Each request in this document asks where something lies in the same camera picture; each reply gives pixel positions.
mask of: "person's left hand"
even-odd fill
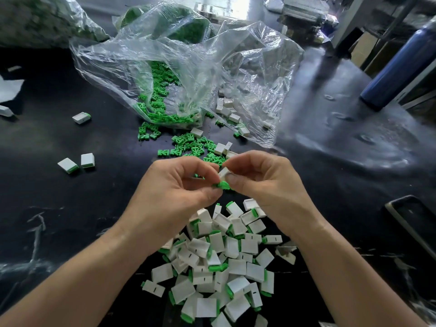
[[[139,245],[146,244],[150,255],[177,235],[195,212],[220,198],[222,190],[212,187],[220,182],[218,170],[217,164],[194,156],[155,161],[115,225]]]

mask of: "person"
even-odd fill
[[[229,185],[296,242],[339,327],[427,326],[320,214],[288,159],[249,151],[222,166],[233,173]],[[139,265],[222,195],[211,186],[219,181],[218,165],[193,156],[154,162],[112,228],[4,313],[0,327],[97,326]]]

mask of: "black table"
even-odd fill
[[[155,142],[138,142],[142,121],[81,78],[67,50],[3,50],[3,55],[1,68],[23,66],[2,72],[4,78],[26,81],[17,98],[5,103],[17,118],[0,119],[1,312],[113,225],[157,150],[169,148],[173,135],[167,130]],[[435,262],[381,207],[406,194],[432,207],[435,133],[398,105],[379,113],[367,108],[358,96],[369,81],[351,61],[323,48],[306,48],[285,100],[276,148],[291,160],[327,220],[403,299],[416,300],[416,294],[394,263],[395,255],[416,268],[409,270],[413,287],[430,300]],[[90,113],[92,121],[78,126],[71,117],[81,111]],[[232,147],[236,152],[258,149],[214,123],[206,119],[206,137],[237,142]],[[66,157],[78,162],[81,154],[91,152],[94,171],[69,176],[56,165]],[[225,193],[219,202],[230,200],[241,203],[243,197]],[[39,218],[28,222],[36,214],[46,229],[28,231],[41,225]],[[150,300],[139,286],[161,263],[161,255],[145,261],[102,326],[131,317],[140,319],[129,321],[141,321],[141,326],[181,324],[180,308],[171,307],[166,294]],[[295,266],[277,258],[269,269],[276,272],[276,294],[263,298],[261,314],[271,326],[283,317],[298,326],[332,321],[298,252]],[[250,326],[254,318],[250,313],[243,321]]]

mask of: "forearm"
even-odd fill
[[[112,227],[3,314],[0,327],[97,326],[144,261],[137,253],[132,239]]]
[[[427,326],[325,220],[293,240],[338,326]]]

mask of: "smartphone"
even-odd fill
[[[384,207],[436,260],[436,214],[413,195],[390,201]]]

